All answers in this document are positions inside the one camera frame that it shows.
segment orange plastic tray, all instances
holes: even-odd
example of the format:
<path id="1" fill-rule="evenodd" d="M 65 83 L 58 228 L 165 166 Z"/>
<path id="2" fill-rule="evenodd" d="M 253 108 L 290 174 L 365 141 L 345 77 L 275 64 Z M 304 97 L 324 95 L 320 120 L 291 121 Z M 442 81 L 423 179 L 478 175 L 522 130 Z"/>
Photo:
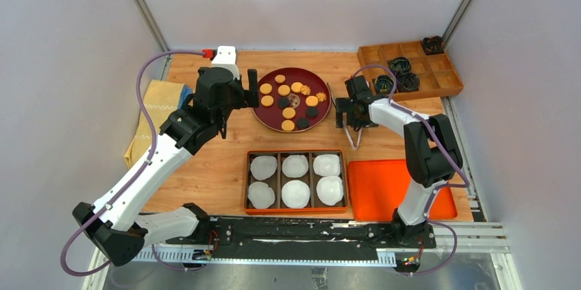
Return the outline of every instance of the orange plastic tray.
<path id="1" fill-rule="evenodd" d="M 349 163 L 351 207 L 357 221 L 391 221 L 403 202 L 411 176 L 405 160 L 353 161 Z M 441 189 L 430 210 L 430 219 L 458 216 L 449 188 Z"/>

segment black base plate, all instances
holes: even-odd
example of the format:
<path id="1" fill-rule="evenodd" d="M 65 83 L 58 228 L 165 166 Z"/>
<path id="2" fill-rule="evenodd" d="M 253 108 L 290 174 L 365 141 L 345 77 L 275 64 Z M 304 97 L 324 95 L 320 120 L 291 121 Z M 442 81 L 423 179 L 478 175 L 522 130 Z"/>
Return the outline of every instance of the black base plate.
<path id="1" fill-rule="evenodd" d="M 401 245 L 390 236 L 389 223 L 355 223 L 349 219 L 310 219 L 281 217 L 212 216 L 210 231 L 219 235 L 215 258 L 298 259 L 298 260 L 376 260 L 376 248 L 415 248 L 413 239 Z M 431 226 L 421 238 L 424 248 L 436 247 Z M 170 239 L 169 244 L 195 243 L 189 238 Z"/>

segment black cookie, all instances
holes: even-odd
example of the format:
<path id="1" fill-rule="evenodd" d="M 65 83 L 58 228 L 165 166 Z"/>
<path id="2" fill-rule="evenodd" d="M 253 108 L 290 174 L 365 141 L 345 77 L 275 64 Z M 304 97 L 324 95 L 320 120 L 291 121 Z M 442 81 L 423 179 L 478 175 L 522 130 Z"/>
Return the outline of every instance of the black cookie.
<path id="1" fill-rule="evenodd" d="M 287 108 L 290 105 L 291 105 L 291 101 L 289 101 L 287 97 L 280 97 L 278 99 L 278 107 Z"/>
<path id="2" fill-rule="evenodd" d="M 306 128 L 308 128 L 308 126 L 309 126 L 309 121 L 305 117 L 302 117 L 297 121 L 297 127 L 300 130 L 305 130 Z"/>
<path id="3" fill-rule="evenodd" d="M 317 117 L 317 115 L 319 115 L 319 111 L 317 110 L 316 107 L 307 107 L 306 114 L 311 119 L 314 119 L 315 117 Z"/>

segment round tray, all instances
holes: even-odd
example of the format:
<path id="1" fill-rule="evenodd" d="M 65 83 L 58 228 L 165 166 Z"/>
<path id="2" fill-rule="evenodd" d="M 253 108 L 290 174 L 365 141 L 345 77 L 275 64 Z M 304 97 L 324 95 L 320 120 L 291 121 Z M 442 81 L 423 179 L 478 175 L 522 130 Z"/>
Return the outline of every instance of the round tray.
<path id="1" fill-rule="evenodd" d="M 276 75 L 284 75 L 284 77 L 286 78 L 284 80 L 284 83 L 281 84 L 276 83 L 276 81 L 274 80 L 274 77 Z M 311 119 L 306 116 L 307 105 L 305 103 L 305 99 L 308 96 L 305 96 L 301 93 L 293 93 L 291 91 L 290 92 L 291 94 L 287 97 L 290 98 L 291 95 L 296 95 L 296 97 L 298 97 L 298 103 L 295 102 L 294 104 L 296 105 L 294 107 L 296 115 L 291 119 L 291 121 L 295 123 L 295 129 L 293 131 L 290 131 L 289 133 L 303 132 L 309 130 L 310 128 L 319 124 L 325 118 L 325 116 L 327 116 L 327 113 L 331 108 L 331 94 L 329 93 L 329 89 L 325 85 L 325 82 L 320 77 L 316 76 L 312 72 L 307 71 L 306 69 L 288 67 L 285 69 L 277 69 L 276 71 L 272 71 L 266 74 L 264 77 L 262 77 L 260 81 L 258 81 L 259 88 L 265 83 L 268 83 L 273 86 L 273 90 L 270 93 L 270 96 L 274 98 L 274 104 L 270 107 L 264 107 L 263 105 L 260 105 L 260 107 L 254 108 L 254 114 L 256 115 L 256 117 L 258 117 L 258 120 L 260 120 L 262 124 L 271 128 L 272 130 L 288 132 L 283 131 L 282 129 L 282 122 L 285 120 L 285 118 L 282 116 L 282 108 L 278 107 L 278 99 L 280 98 L 280 95 L 278 94 L 278 87 L 283 84 L 291 86 L 294 82 L 301 82 L 302 84 L 309 86 L 310 95 L 312 96 L 316 95 L 317 93 L 325 93 L 325 95 L 327 95 L 327 99 L 323 102 L 319 102 L 319 105 L 317 105 L 316 107 L 319 114 L 317 115 L 317 117 Z M 264 96 L 265 95 L 259 92 L 258 100 L 260 101 Z M 306 117 L 310 122 L 309 127 L 304 130 L 300 130 L 297 127 L 297 120 L 301 117 Z"/>

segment red connector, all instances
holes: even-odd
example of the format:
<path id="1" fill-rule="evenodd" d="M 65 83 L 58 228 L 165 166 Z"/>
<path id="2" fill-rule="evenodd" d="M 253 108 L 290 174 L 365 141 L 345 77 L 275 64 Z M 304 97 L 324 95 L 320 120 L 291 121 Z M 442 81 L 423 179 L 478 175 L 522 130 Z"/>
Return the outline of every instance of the red connector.
<path id="1" fill-rule="evenodd" d="M 203 56 L 204 58 L 207 59 L 214 59 L 214 50 L 212 49 L 202 49 L 201 52 L 203 52 Z"/>

